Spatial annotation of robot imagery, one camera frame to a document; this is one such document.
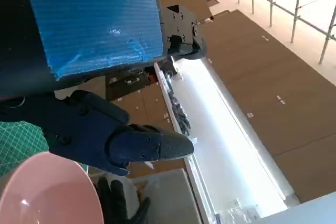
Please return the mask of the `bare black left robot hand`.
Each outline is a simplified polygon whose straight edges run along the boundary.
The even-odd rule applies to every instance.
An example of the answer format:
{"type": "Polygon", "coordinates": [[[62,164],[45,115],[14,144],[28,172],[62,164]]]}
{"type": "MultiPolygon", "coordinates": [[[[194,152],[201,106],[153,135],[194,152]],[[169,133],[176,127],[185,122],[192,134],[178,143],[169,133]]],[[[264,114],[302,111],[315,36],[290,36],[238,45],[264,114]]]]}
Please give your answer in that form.
{"type": "Polygon", "coordinates": [[[194,146],[180,133],[131,124],[88,91],[54,92],[206,51],[195,14],[160,0],[1,0],[1,121],[36,125],[51,153],[120,176],[131,162],[187,157],[194,146]]]}

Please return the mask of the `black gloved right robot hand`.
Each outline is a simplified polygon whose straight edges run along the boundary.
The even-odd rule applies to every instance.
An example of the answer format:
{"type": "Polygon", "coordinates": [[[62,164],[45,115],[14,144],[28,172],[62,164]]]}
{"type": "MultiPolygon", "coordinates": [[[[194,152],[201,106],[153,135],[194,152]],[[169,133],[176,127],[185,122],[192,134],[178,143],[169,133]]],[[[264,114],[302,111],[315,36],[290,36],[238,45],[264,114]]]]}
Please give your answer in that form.
{"type": "Polygon", "coordinates": [[[94,187],[100,200],[105,224],[145,223],[151,203],[150,198],[146,197],[140,203],[136,213],[128,218],[123,184],[119,180],[109,183],[105,177],[101,176],[94,187]]]}

